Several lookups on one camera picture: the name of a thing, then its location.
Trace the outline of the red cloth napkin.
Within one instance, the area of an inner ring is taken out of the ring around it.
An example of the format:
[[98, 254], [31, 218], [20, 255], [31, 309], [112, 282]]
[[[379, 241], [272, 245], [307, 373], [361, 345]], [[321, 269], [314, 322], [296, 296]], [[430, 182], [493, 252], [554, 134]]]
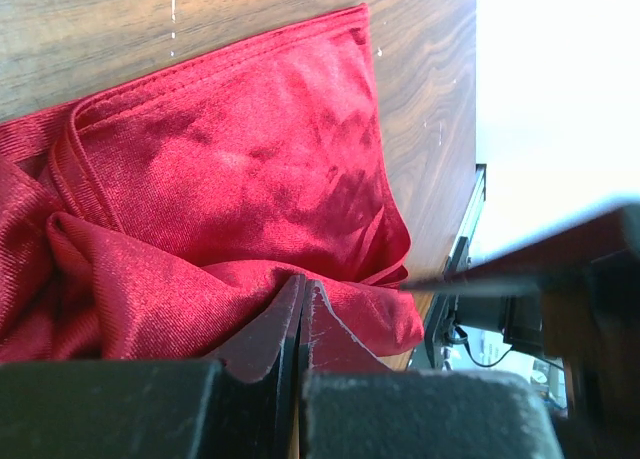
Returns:
[[400, 354], [410, 245], [363, 4], [1, 127], [3, 362], [196, 357], [295, 274]]

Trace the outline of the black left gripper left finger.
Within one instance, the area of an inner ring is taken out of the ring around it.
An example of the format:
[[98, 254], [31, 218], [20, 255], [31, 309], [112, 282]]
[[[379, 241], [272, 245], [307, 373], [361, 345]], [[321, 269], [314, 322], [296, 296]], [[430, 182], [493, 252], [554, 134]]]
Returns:
[[198, 359], [6, 364], [5, 458], [285, 458], [303, 276]]

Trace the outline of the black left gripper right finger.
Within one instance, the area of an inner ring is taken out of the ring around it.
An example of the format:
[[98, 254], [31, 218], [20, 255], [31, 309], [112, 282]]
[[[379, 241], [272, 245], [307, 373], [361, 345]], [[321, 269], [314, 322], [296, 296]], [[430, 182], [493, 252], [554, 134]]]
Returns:
[[393, 371], [307, 285], [301, 317], [303, 458], [560, 458], [542, 400], [503, 371]]

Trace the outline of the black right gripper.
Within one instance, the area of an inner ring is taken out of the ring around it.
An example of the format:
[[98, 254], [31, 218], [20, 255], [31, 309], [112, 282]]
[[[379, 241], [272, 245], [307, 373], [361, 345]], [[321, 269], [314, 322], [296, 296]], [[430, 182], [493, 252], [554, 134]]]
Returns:
[[639, 203], [574, 224], [466, 270], [402, 283], [410, 292], [509, 297], [542, 292], [545, 350], [567, 375], [557, 420], [569, 458], [639, 455]]

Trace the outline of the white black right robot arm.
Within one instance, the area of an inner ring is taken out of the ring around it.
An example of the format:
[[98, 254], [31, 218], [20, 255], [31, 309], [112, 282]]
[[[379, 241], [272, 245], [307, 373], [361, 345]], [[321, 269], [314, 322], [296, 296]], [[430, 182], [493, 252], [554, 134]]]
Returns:
[[473, 327], [564, 370], [568, 413], [555, 422], [569, 458], [639, 454], [639, 205], [594, 210], [484, 263], [457, 259], [405, 284], [430, 292], [425, 348]]

